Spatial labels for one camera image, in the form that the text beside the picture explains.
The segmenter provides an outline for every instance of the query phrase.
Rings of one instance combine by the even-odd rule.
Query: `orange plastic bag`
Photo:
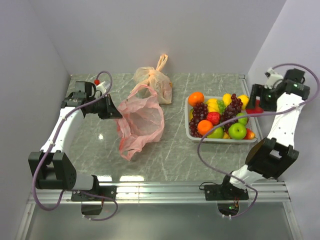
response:
[[[150,96],[138,98],[139,90],[148,90]],[[164,132],[164,112],[158,103],[158,96],[150,86],[140,85],[117,107],[123,118],[116,119],[116,131],[121,138],[120,155],[131,160],[136,152],[151,142],[159,142]]]
[[[172,83],[169,77],[160,72],[166,65],[167,60],[168,55],[162,54],[156,69],[151,66],[138,68],[133,76],[136,86],[131,92],[141,85],[148,85],[156,91],[159,104],[170,104],[172,99]],[[150,96],[150,92],[147,89],[141,89],[139,94],[143,98]]]

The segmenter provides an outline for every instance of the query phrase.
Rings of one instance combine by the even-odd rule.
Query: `marble surface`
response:
[[[76,81],[90,81],[94,74],[73,75],[67,91],[72,92]],[[111,98],[116,106],[125,100],[135,86],[133,74],[113,74]],[[77,171],[104,176],[105,181],[221,181],[223,175],[200,162],[197,143],[186,135],[184,104],[193,92],[207,96],[224,93],[243,94],[242,83],[236,74],[168,74],[173,83],[172,104],[161,105],[165,126],[160,142],[148,143],[131,161],[119,154],[119,137],[113,119],[101,120],[97,115],[86,115],[69,151],[69,158]],[[100,80],[108,79],[106,74]],[[202,156],[212,166],[227,172],[238,169],[245,162],[251,144],[204,143]]]

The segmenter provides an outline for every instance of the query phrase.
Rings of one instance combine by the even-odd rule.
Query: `tied plastic bag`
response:
[[[170,104],[172,99],[172,83],[169,77],[160,72],[166,65],[167,60],[168,55],[162,54],[156,69],[151,66],[138,68],[133,76],[136,86],[131,92],[141,85],[148,85],[156,91],[159,104]],[[150,96],[150,92],[147,89],[141,89],[139,94],[143,98]]]
[[[142,89],[148,90],[150,96],[138,98],[136,95]],[[156,91],[147,85],[135,88],[117,109],[123,116],[115,120],[116,131],[121,138],[119,152],[130,161],[147,143],[160,141],[165,128],[164,112],[159,106]]]

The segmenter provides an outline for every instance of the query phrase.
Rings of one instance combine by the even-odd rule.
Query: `white wall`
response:
[[[320,1],[287,0],[279,17],[248,73],[249,83],[263,84],[268,67],[294,62],[305,65],[320,76]],[[306,83],[315,92],[315,80],[307,75]],[[295,132],[298,160],[283,174],[292,199],[294,212],[306,240],[320,236],[320,98],[306,105]],[[272,119],[261,118],[264,135]]]
[[[71,74],[246,74],[285,1],[30,0]]]
[[[54,127],[69,75],[27,0],[0,7],[0,233],[15,238],[31,190],[28,156]]]

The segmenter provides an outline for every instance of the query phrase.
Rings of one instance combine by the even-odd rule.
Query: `fruit basket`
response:
[[[194,141],[199,142],[200,137],[193,137],[191,136],[190,129],[189,129],[189,122],[190,122],[190,111],[193,109],[192,106],[188,104],[188,98],[185,99],[185,105],[184,105],[184,126],[185,126],[185,132],[187,137]],[[223,98],[221,96],[204,96],[204,101],[206,102],[209,99],[218,99],[222,100]],[[254,124],[254,119],[252,117],[248,118],[248,122],[246,125],[246,128],[250,129],[252,132],[257,134],[258,130],[256,125]],[[205,138],[203,142],[205,143],[222,143],[222,144],[247,144],[247,143],[254,143],[257,141],[257,138],[253,139],[223,139],[223,138]]]

